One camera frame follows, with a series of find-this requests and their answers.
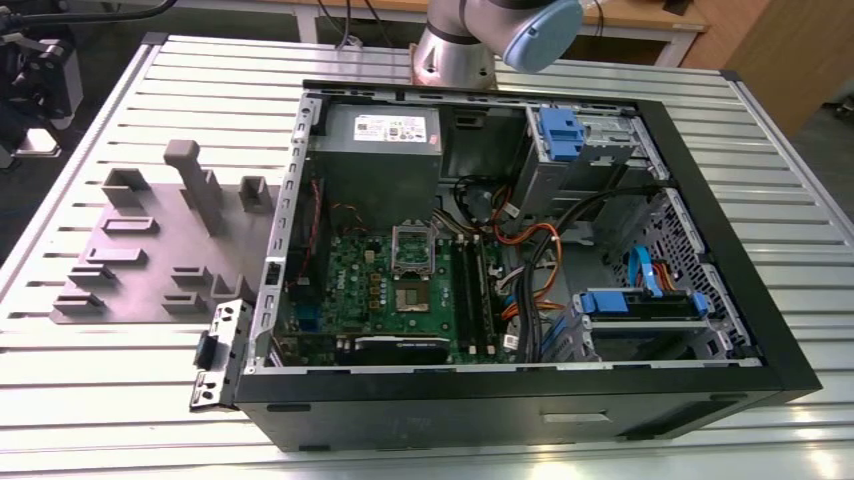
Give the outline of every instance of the sticker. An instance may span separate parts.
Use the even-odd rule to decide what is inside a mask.
[[[504,335],[504,348],[508,350],[519,348],[519,337],[515,335]]]
[[[360,142],[427,143],[427,121],[424,117],[359,115],[352,138]]]
[[[510,215],[512,218],[516,218],[519,216],[519,209],[510,202],[507,202],[507,204],[504,205],[504,212],[507,212],[507,215]]]

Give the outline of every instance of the aluminum table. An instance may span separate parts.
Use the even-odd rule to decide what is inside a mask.
[[[718,72],[560,62],[500,66],[500,88],[662,101],[824,389],[672,441],[281,453],[239,413],[187,411],[205,325],[55,325],[112,168],[180,182],[172,138],[221,184],[277,184],[305,78],[407,83],[408,53],[149,36],[0,270],[0,472],[220,478],[850,478],[854,229],[755,99]]]

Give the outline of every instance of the black computer chassis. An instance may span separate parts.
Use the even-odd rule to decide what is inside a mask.
[[[392,90],[400,100],[407,94],[461,93],[634,107],[708,248],[706,260],[716,266],[746,319],[763,366],[241,375],[233,405],[279,448],[407,449],[672,438],[736,411],[779,405],[820,389],[662,103],[411,85],[307,81],[305,88],[323,90],[325,100],[336,95],[352,98],[351,92],[364,96],[371,90]],[[369,94],[363,100],[369,101]],[[607,414],[610,428],[574,423],[571,415],[579,413]],[[555,426],[544,420],[560,414],[570,415],[562,419],[568,423]]]

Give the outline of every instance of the floor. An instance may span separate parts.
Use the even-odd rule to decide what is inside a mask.
[[[317,27],[320,41],[335,43],[339,34],[332,25],[321,19]],[[85,133],[140,40],[149,31],[299,41],[292,17],[249,12],[231,12],[224,16],[215,11],[173,9],[160,17],[143,22],[81,26],[76,35],[85,100],[77,109],[75,122],[65,132],[71,144],[75,144]],[[421,27],[413,24],[391,25],[388,35],[393,46],[401,48],[417,41],[420,31]],[[384,46],[371,21],[355,22],[352,32],[365,45]],[[850,188],[854,185],[854,121],[842,121],[834,118],[831,109],[822,109],[807,122],[792,143],[842,209],[854,217],[854,189]],[[65,160],[67,157],[29,161],[10,172],[0,170],[0,264],[39,208]]]

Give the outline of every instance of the ram slot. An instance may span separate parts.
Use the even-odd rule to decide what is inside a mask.
[[[468,353],[468,347],[474,345],[472,338],[472,313],[471,298],[467,283],[467,268],[464,245],[457,243],[451,248],[451,281],[453,284],[453,320],[456,323],[456,345],[461,353]]]
[[[483,326],[483,343],[486,345],[486,350],[483,353],[494,353],[495,352],[495,325],[492,323],[492,296],[490,295],[490,280],[487,275],[487,266],[486,266],[486,252],[483,251],[483,242],[476,241],[476,245],[474,246],[475,251],[475,259],[478,265],[478,288],[479,288],[479,314],[480,318],[478,319],[478,323]]]
[[[486,325],[483,322],[483,292],[480,288],[480,265],[478,264],[479,240],[466,244],[466,285],[468,290],[468,301],[471,305],[471,322],[474,324],[475,344],[478,353],[486,354]]]

